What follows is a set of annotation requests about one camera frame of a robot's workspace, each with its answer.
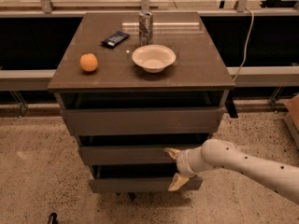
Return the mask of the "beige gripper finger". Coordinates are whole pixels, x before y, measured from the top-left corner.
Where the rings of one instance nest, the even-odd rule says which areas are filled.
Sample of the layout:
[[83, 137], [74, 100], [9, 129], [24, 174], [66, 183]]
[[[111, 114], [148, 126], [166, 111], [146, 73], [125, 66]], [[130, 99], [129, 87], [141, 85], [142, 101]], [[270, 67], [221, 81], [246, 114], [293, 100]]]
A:
[[178, 157], [178, 154], [180, 152], [179, 149], [175, 149], [175, 148], [170, 148], [170, 147], [167, 147], [165, 150], [164, 150], [166, 153], [169, 154], [169, 156], [175, 160], [177, 157]]
[[189, 178], [180, 173], [175, 173], [168, 188], [169, 191], [177, 191], [189, 181]]

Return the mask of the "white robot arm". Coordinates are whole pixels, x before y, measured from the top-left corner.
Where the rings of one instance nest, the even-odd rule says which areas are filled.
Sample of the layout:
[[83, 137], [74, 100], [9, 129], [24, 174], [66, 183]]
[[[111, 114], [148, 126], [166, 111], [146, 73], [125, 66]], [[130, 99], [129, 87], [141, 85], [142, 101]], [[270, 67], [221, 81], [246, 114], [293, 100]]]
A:
[[164, 151], [176, 162], [178, 169], [169, 191], [179, 190], [200, 173], [222, 168], [240, 173], [299, 204], [298, 167], [250, 156], [235, 143], [220, 139], [208, 139], [197, 148], [180, 150], [168, 147]]

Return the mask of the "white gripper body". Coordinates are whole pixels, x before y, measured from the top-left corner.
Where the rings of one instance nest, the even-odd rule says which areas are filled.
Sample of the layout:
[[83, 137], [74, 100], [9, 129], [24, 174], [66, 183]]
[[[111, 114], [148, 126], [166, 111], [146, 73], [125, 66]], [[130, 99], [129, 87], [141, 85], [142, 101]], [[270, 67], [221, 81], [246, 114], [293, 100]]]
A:
[[194, 177], [197, 175], [195, 170], [197, 165], [197, 153], [195, 149], [181, 150], [177, 156], [177, 168], [181, 175]]

